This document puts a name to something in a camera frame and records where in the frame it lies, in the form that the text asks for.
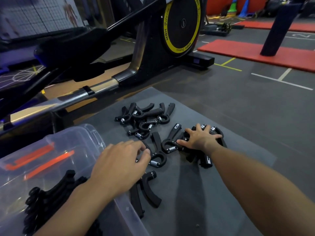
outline red mat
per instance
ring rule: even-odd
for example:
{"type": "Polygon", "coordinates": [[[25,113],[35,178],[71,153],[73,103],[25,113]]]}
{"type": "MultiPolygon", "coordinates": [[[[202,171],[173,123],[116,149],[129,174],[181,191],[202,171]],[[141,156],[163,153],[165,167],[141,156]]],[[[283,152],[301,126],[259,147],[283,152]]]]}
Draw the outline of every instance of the red mat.
{"type": "Polygon", "coordinates": [[[217,39],[198,51],[227,55],[315,73],[315,51],[280,47],[276,56],[261,56],[263,45],[217,39]]]}
{"type": "MultiPolygon", "coordinates": [[[[235,25],[244,25],[246,28],[269,30],[273,26],[273,22],[242,21],[235,25]]],[[[314,23],[292,23],[289,31],[315,32],[315,24],[314,23]]]]}

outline gray floor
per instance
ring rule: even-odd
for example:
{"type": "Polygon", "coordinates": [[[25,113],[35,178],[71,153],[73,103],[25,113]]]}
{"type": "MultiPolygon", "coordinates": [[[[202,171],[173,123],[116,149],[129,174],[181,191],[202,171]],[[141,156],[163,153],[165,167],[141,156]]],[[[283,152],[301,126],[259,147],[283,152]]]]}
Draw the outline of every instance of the gray floor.
{"type": "MultiPolygon", "coordinates": [[[[262,44],[267,35],[267,30],[232,30],[225,39],[262,44]]],[[[310,37],[300,37],[315,39],[314,34],[305,34],[308,35],[310,37]]],[[[217,37],[200,36],[197,47],[206,44],[203,42],[211,42],[215,39],[217,37]]],[[[109,51],[115,54],[120,52],[121,55],[131,53],[134,44],[132,40],[130,41],[128,43],[118,40],[117,45],[109,51]]],[[[283,46],[314,50],[315,40],[286,38],[283,46]]],[[[184,66],[174,68],[141,86],[121,91],[117,95],[73,111],[68,118],[70,120],[95,113],[125,94],[154,86],[205,117],[273,153],[278,158],[274,169],[315,201],[315,145],[313,144],[315,95],[314,91],[310,90],[315,88],[315,75],[291,70],[283,79],[286,83],[278,82],[257,75],[278,79],[287,71],[286,68],[241,59],[226,64],[230,67],[227,68],[220,64],[230,60],[230,57],[212,56],[215,57],[215,63],[219,65],[213,65],[207,71],[184,66]]],[[[250,220],[246,219],[237,235],[260,235],[260,233],[250,220]]]]}

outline yellow ring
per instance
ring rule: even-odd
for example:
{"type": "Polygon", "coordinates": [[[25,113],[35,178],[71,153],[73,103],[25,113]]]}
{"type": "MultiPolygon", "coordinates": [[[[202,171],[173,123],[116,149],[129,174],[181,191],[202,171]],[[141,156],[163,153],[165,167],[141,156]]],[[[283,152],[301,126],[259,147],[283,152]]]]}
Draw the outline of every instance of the yellow ring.
{"type": "Polygon", "coordinates": [[[169,39],[169,35],[168,35],[168,15],[169,15],[169,11],[171,9],[171,6],[173,4],[174,1],[171,1],[170,3],[167,4],[166,9],[165,9],[165,14],[164,14],[164,38],[166,41],[167,46],[169,47],[169,49],[176,53],[176,54],[180,54],[185,52],[186,50],[189,49],[189,47],[193,44],[197,34],[198,34],[198,30],[199,30],[199,25],[200,25],[200,18],[201,18],[201,7],[200,7],[200,1],[199,0],[195,0],[196,6],[197,6],[197,12],[198,12],[198,19],[197,19],[197,25],[196,25],[196,29],[195,29],[195,33],[192,36],[190,42],[183,48],[176,48],[175,46],[173,46],[173,44],[171,43],[170,39],[169,39]]]}

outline clear plastic storage box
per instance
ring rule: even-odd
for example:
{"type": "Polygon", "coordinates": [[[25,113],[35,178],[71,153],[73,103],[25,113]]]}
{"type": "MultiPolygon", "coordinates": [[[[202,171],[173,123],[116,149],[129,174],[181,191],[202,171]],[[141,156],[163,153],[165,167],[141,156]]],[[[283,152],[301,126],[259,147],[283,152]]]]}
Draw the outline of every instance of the clear plastic storage box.
{"type": "MultiPolygon", "coordinates": [[[[67,170],[89,177],[105,144],[92,125],[70,127],[0,159],[0,234],[22,235],[29,191],[47,191],[67,170]]],[[[148,235],[124,194],[99,216],[104,235],[148,235]]]]}

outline forearm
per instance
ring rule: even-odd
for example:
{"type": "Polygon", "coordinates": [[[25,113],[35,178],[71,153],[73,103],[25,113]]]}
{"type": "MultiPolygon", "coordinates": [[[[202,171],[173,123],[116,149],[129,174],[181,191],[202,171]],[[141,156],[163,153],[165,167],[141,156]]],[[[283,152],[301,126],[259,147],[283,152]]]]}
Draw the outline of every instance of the forearm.
{"type": "Polygon", "coordinates": [[[85,235],[112,199],[110,195],[104,197],[104,193],[97,191],[100,187],[95,187],[93,184],[88,180],[75,188],[66,203],[37,231],[35,236],[85,235]]]}
{"type": "Polygon", "coordinates": [[[314,203],[292,182],[223,147],[211,156],[227,188],[264,235],[314,234],[314,203]]]}

